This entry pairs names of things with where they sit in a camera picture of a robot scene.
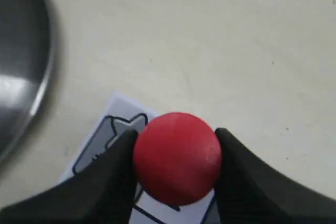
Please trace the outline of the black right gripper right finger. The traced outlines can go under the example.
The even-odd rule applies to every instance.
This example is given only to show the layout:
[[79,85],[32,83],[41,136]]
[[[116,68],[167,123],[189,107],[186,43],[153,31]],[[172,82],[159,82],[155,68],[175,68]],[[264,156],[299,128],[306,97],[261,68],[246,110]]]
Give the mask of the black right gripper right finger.
[[278,172],[225,128],[214,187],[221,223],[335,223],[335,200]]

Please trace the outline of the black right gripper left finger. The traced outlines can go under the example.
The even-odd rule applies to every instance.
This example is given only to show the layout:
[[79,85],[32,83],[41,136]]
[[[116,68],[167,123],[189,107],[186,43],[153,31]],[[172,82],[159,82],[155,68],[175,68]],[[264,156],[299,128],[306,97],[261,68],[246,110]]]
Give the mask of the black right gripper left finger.
[[83,171],[1,210],[1,223],[128,223],[137,186],[135,130],[125,131]]

